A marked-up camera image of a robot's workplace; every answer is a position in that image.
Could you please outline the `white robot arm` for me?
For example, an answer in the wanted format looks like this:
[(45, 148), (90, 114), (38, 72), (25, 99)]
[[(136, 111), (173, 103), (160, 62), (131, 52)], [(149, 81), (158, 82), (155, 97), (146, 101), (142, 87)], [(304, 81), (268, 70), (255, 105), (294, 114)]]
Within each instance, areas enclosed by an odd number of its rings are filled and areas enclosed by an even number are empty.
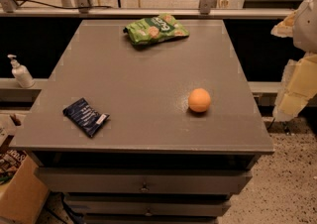
[(305, 52), (299, 61), (290, 59), (286, 64), (274, 102), (275, 121), (286, 122), (297, 117), (317, 94), (317, 0), (304, 0), (270, 33), (292, 38), (294, 46)]

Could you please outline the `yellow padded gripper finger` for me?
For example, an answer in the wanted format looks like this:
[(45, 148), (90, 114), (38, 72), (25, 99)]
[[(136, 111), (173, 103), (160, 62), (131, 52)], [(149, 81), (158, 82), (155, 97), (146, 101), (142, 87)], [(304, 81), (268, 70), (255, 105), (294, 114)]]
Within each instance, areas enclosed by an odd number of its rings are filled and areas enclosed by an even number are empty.
[(274, 102), (275, 121), (287, 122), (297, 117), (316, 94), (317, 55), (305, 55), (299, 61), (290, 59)]
[(280, 38), (292, 38), (295, 15), (296, 15), (295, 11), (290, 13), (286, 18), (284, 18), (281, 22), (275, 25), (271, 29), (270, 33)]

